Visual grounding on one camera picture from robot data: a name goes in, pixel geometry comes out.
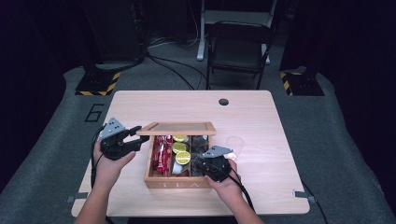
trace human hand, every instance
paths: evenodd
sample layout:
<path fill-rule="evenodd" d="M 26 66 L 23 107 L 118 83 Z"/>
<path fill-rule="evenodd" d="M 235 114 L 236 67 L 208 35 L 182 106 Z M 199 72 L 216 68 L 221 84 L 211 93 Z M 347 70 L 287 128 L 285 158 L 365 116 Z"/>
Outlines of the human hand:
<path fill-rule="evenodd" d="M 94 187 L 110 192 L 119 179 L 122 168 L 134 158 L 136 152 L 132 151 L 121 159 L 113 161 L 103 155 L 103 152 L 100 150 L 100 143 L 101 141 L 95 143 L 93 152 L 96 165 Z"/>
<path fill-rule="evenodd" d="M 236 174 L 236 163 L 233 160 L 228 161 L 233 168 L 233 171 L 230 172 L 230 176 L 239 181 L 240 176 Z M 233 182 L 230 177 L 223 180 L 222 182 L 216 182 L 206 175 L 205 180 L 207 184 L 218 193 L 221 200 L 227 205 L 234 203 L 235 200 L 243 200 L 241 188 L 235 182 Z"/>

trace wooden box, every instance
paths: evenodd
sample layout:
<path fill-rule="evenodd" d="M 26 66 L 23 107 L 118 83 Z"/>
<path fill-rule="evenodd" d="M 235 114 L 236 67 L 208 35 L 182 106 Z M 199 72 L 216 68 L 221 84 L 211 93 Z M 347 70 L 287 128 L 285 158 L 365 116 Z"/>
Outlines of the wooden box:
<path fill-rule="evenodd" d="M 145 173 L 149 189 L 210 188 L 194 160 L 212 147 L 216 130 L 211 122 L 152 122 L 137 134 L 150 135 Z M 191 159 L 180 165 L 176 156 L 184 150 L 190 153 Z"/>

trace light wood tabletop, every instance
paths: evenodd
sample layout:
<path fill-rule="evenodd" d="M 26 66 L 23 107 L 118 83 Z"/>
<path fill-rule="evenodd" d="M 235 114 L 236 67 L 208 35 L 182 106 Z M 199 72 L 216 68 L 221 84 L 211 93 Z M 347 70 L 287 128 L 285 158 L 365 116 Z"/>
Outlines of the light wood tabletop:
<path fill-rule="evenodd" d="M 221 105 L 226 99 L 227 105 Z M 211 121 L 213 144 L 238 139 L 243 149 L 236 159 L 238 174 L 259 215 L 305 214 L 307 199 L 274 99 L 269 91 L 117 91 L 105 121 L 115 118 L 126 128 L 153 121 Z M 210 217 L 232 213 L 213 189 L 148 189 L 144 182 L 149 142 L 127 164 L 110 193 L 110 217 Z M 79 192 L 90 192 L 91 165 Z M 77 216 L 85 199 L 77 199 Z"/>

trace chair backrest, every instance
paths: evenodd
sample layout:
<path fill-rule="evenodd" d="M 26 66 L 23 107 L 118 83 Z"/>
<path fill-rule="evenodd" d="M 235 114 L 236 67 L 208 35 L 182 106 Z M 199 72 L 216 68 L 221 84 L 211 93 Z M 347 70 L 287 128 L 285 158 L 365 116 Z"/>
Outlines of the chair backrest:
<path fill-rule="evenodd" d="M 269 44 L 271 36 L 268 26 L 238 21 L 218 21 L 208 31 L 208 38 L 236 39 L 261 44 Z"/>

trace stand base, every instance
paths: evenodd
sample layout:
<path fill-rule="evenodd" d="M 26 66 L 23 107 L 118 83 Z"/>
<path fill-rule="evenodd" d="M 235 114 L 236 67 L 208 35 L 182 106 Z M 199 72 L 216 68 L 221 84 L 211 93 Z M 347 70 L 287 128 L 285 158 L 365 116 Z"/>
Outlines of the stand base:
<path fill-rule="evenodd" d="M 288 95 L 324 96 L 324 92 L 315 78 L 306 82 L 301 73 L 281 72 L 280 76 Z"/>
<path fill-rule="evenodd" d="M 91 77 L 85 73 L 76 87 L 75 95 L 109 95 L 116 87 L 120 73 Z"/>

